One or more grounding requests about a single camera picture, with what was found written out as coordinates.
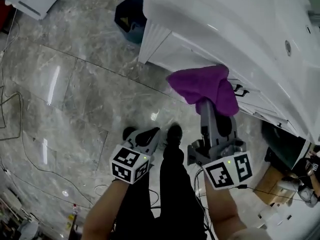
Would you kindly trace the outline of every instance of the purple cloth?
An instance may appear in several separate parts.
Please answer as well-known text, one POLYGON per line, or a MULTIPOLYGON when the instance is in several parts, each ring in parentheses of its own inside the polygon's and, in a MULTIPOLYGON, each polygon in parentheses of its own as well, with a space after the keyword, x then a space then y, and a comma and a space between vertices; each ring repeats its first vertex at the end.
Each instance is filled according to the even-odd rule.
POLYGON ((239 111, 239 106, 232 85, 227 80, 228 75, 226 66, 216 65, 179 70, 166 79, 188 104, 195 104, 198 114, 201 101, 208 98, 219 114, 230 117, 239 111))

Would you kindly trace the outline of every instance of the marble floor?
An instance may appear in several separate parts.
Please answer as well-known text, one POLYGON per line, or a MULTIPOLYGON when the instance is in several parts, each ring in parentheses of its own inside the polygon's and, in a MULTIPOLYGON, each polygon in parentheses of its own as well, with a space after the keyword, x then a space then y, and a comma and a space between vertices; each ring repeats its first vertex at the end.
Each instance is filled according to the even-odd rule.
MULTIPOLYGON (((140 47, 126 41, 115 25, 121 1, 58 0, 40 21, 17 13, 20 29, 18 33, 14 24, 12 37, 19 37, 2 60, 3 98, 21 93, 23 130, 22 138, 0 141, 0 155, 10 171, 6 175, 0 170, 0 187, 14 189, 55 239, 68 234, 73 203, 80 206, 83 220, 111 183, 109 157, 126 126, 158 126, 164 139, 169 126, 179 122, 185 154, 187 145, 200 137, 200 117, 167 84, 170 72, 140 64, 140 47)), ((18 96, 3 105, 3 114, 6 128, 0 129, 0 137, 18 136, 18 96)), ((258 180, 268 166, 261 121, 244 113, 236 121, 258 180)), ((158 193, 163 147, 160 143, 150 173, 150 189, 158 193)), ((186 169, 193 181, 199 168, 186 169)), ((203 178, 200 193, 205 193, 203 178)), ((241 204, 241 218, 254 225, 261 201, 249 190, 232 195, 241 204)), ((150 196, 153 203, 156 195, 150 196)))

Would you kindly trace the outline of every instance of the black pants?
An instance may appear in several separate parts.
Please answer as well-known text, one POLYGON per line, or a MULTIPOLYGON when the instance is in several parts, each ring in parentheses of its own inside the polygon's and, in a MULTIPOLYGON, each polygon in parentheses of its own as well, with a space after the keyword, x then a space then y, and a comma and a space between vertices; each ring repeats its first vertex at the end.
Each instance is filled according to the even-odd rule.
POLYGON ((116 217, 113 239, 197 239, 207 238, 204 211, 183 166, 184 153, 167 146, 160 169, 161 215, 151 212, 149 174, 130 185, 116 217))

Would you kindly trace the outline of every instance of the drawer handle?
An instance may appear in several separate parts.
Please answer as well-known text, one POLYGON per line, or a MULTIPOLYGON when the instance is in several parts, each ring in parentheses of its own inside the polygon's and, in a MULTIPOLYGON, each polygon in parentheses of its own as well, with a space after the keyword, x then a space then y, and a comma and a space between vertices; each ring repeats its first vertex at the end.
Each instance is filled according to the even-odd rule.
POLYGON ((240 88, 243 88, 243 86, 241 84, 237 84, 234 89, 234 92, 236 93, 237 91, 239 91, 240 88))
POLYGON ((238 97, 244 97, 246 94, 249 94, 250 92, 248 90, 243 90, 243 93, 242 94, 235 94, 235 96, 238 96, 238 97))

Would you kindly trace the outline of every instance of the black shoe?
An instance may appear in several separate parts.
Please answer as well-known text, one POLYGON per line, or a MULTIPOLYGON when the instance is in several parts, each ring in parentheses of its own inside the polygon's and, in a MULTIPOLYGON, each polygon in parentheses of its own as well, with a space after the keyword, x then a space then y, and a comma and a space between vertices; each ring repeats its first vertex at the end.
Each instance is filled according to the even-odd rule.
POLYGON ((179 146, 182 139, 182 129, 179 124, 171 125, 166 134, 166 142, 168 146, 179 146))

